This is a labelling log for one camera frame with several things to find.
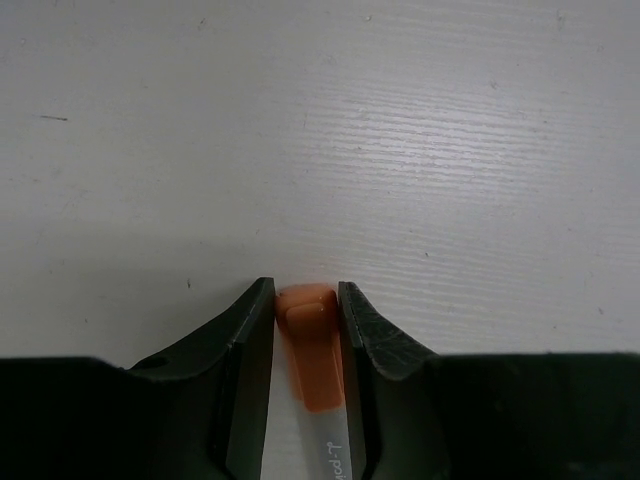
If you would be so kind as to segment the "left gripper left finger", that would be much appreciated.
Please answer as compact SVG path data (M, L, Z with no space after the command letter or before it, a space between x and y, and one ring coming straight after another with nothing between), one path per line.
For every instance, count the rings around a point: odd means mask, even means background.
M256 479L274 282L124 369L89 357L1 363L5 479Z

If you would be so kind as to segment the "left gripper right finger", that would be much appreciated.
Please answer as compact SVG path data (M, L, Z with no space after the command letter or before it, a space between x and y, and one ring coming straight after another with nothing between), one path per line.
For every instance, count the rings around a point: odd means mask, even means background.
M635 353L439 355L338 288L357 479L635 479Z

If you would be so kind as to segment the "orange highlighter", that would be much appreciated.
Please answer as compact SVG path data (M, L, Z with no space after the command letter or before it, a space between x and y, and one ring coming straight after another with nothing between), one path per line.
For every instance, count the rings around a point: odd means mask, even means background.
M350 479L352 461L335 290L291 286L276 295L275 319L311 479Z

